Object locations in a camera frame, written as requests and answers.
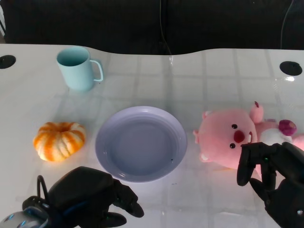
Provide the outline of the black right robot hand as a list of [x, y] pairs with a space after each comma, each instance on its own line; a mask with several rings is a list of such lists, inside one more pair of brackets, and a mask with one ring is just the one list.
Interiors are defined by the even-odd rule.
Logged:
[[243, 144], [237, 184], [250, 183], [282, 228], [304, 226], [304, 152], [291, 143]]

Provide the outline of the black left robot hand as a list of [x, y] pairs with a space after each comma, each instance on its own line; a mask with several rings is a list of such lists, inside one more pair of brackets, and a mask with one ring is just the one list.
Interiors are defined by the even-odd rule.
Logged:
[[58, 180], [48, 191], [48, 199], [60, 213], [65, 228], [115, 228], [126, 224], [126, 218], [110, 212], [114, 205], [141, 218], [144, 211], [132, 189], [109, 173], [78, 167]]

